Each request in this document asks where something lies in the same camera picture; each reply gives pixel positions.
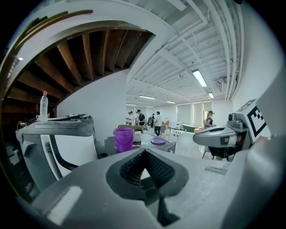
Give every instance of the man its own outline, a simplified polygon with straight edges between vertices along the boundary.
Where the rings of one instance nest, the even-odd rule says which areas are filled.
[[[155,121],[154,132],[159,137],[160,131],[161,131],[162,118],[161,118],[161,115],[160,115],[160,111],[157,111],[156,114],[157,114],[157,116],[156,116],[156,121]]]
[[[128,112],[128,116],[127,116],[127,123],[128,123],[128,125],[130,125],[131,126],[131,113],[130,112]]]
[[[135,126],[135,117],[134,117],[133,111],[130,111],[130,118],[131,118],[131,125]]]
[[[145,123],[147,123],[146,119],[145,119],[145,115],[142,114],[141,110],[137,110],[137,114],[139,114],[139,126],[142,127],[142,130],[144,130],[145,127]]]

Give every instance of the white shirt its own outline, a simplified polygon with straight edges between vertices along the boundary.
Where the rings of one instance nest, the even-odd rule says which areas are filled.
[[[134,117],[134,114],[131,114],[131,125],[132,126],[135,126],[135,117]]]
[[[156,116],[156,124],[155,124],[155,126],[156,127],[160,127],[161,125],[162,125],[162,119],[161,119],[161,115],[157,115]]]
[[[131,115],[129,114],[128,116],[127,116],[127,121],[129,122],[129,123],[131,123]]]

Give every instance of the fluorescent light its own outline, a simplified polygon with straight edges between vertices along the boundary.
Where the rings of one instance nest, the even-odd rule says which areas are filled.
[[[211,98],[214,98],[214,95],[212,94],[212,92],[209,93],[209,96],[210,96]]]
[[[202,85],[202,87],[206,87],[206,82],[204,78],[202,77],[200,71],[198,69],[192,71],[193,75],[196,77],[196,79],[199,81],[199,83]]]
[[[180,106],[180,105],[190,105],[190,103],[178,104],[177,106]]]
[[[150,99],[156,99],[156,98],[154,98],[154,97],[143,96],[143,95],[139,95],[139,97],[141,97],[141,98],[150,98]]]

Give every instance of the purple bowl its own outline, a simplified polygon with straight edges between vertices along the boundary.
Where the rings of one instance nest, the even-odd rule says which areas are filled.
[[[156,137],[151,139],[151,143],[154,145],[164,145],[166,140],[164,138]]]

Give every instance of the cardboard box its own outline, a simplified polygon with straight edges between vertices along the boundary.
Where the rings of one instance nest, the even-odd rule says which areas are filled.
[[[143,134],[143,129],[140,126],[130,126],[130,125],[123,125],[123,124],[121,124],[121,125],[118,126],[118,128],[119,127],[132,128],[132,129],[134,129],[134,131],[141,131],[141,134]]]

